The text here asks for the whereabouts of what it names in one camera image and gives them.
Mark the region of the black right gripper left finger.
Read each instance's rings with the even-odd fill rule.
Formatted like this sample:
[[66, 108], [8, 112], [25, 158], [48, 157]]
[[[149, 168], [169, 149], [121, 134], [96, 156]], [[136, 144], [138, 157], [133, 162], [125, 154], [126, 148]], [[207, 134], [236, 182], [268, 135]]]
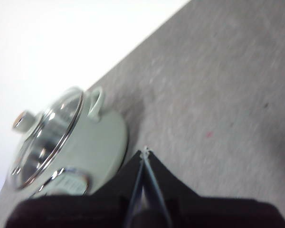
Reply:
[[54, 195], [19, 203], [7, 228], [120, 228], [141, 166], [141, 151], [91, 195]]

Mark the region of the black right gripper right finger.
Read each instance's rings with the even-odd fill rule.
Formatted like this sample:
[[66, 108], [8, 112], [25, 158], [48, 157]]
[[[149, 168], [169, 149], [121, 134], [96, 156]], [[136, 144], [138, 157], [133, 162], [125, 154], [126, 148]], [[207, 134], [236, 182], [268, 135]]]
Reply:
[[143, 151], [142, 160], [159, 208], [175, 228], [285, 228], [285, 218], [273, 204], [201, 196], [174, 176], [153, 152]]

